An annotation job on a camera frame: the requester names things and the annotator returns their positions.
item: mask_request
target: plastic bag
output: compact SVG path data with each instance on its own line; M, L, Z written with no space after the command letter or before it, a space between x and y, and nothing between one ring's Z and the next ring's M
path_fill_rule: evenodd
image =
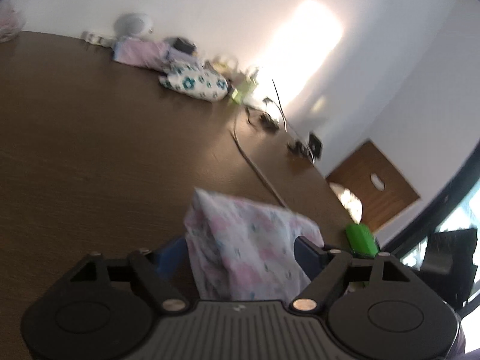
M13 39L22 30L25 19L9 0L0 1L0 43Z

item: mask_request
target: white wall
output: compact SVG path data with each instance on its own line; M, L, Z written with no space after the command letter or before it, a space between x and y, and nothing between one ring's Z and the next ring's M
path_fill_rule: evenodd
M421 200L377 234L385 243L459 170L480 138L480 1L457 0L431 47L366 137Z
M85 30L112 35L120 14L146 12L154 19L155 39L183 35L208 56L233 53L245 67L305 0L13 1L25 12L26 30L73 37ZM314 1L332 11L343 35L286 114L302 135L315 131L323 140L319 166L326 174L393 97L455 0ZM292 69L302 69L302 58L309 58L301 54ZM288 80L275 81L282 97Z

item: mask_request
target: sunlight patch on wall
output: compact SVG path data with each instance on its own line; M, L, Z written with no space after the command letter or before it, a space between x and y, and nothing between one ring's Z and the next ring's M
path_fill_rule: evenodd
M342 32L340 22L325 5L313 0L301 3L258 58L260 85L254 97L276 100L271 81L274 79L282 106L287 105L320 68Z

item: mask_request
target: pink floral fabric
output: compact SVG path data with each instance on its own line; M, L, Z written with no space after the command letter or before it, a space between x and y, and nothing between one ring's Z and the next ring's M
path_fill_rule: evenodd
M202 299L289 303L310 282L295 261L302 235L323 246L316 223L282 207L196 189L185 220Z

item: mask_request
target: cable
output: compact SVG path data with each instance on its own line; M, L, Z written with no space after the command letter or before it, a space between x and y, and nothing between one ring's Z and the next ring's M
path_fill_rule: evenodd
M292 129L292 131L295 133L295 135L297 135L297 137L300 139L300 141L303 143L303 146L305 146L307 149L308 149L308 152L310 153L310 157L311 157L311 164L313 166L315 166L315 157L314 157L314 154L311 152L311 149L310 149L310 145L308 144L305 144L305 142L303 142L303 139L301 138L301 136L292 128L292 126L287 122L287 118L285 117L285 114L283 113L283 108L282 108L282 103L280 102L280 96L278 95L278 91L277 91L277 86L275 85L275 81L273 81L272 79L272 83L273 83L273 87L275 88L275 93L277 94L277 99L278 99L278 104L275 103L272 99L271 102L273 104L275 104L277 106L277 108L279 109L280 113L282 114L282 118L283 118L283 124L285 126L285 132L287 132L287 124L289 125L289 127Z
M258 168L256 163L253 162L250 159L248 154L246 154L246 152L244 152L244 150L242 149L242 146L240 145L240 142L239 142L238 137L237 137L237 120L238 120L238 117L239 117L241 111L242 111L242 107L238 107L237 114L235 115L235 119L233 120L233 132L231 132L232 138L235 141L235 144L237 145L238 151L240 151L240 154L242 155L242 157L247 161L248 165L250 165L250 167L256 173L256 175L258 176L260 181L263 183L263 185L265 185L267 187L267 189L273 194L273 196L276 198L278 203L282 207L289 210L290 208L288 207L287 203L285 203L285 201L282 199L280 194L274 188L272 183L270 181L268 181L267 177L263 174L263 172L260 170L260 168Z

